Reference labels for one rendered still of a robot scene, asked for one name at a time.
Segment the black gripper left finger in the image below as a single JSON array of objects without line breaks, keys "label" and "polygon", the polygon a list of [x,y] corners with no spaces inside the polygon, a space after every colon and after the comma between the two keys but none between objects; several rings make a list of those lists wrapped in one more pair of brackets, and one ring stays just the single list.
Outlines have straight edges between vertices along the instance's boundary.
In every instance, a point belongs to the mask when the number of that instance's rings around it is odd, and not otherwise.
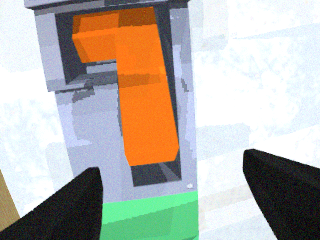
[{"label": "black gripper left finger", "polygon": [[0,240],[100,240],[103,205],[100,169],[87,167],[0,231]]}]

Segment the orange l-shaped part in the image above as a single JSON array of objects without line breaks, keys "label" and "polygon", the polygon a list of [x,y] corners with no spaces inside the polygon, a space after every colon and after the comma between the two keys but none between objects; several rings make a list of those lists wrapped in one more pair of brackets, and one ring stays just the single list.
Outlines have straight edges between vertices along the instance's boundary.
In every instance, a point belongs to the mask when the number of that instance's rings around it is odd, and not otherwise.
[{"label": "orange l-shaped part", "polygon": [[129,165],[175,160],[179,139],[153,7],[75,15],[81,63],[116,60]]}]

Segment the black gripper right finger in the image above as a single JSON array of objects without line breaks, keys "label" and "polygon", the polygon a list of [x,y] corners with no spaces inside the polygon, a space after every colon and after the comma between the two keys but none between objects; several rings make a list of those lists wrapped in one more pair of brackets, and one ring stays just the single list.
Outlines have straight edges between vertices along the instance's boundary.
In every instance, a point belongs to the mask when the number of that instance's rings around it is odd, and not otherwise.
[{"label": "black gripper right finger", "polygon": [[245,149],[243,175],[277,240],[320,240],[320,168]]}]

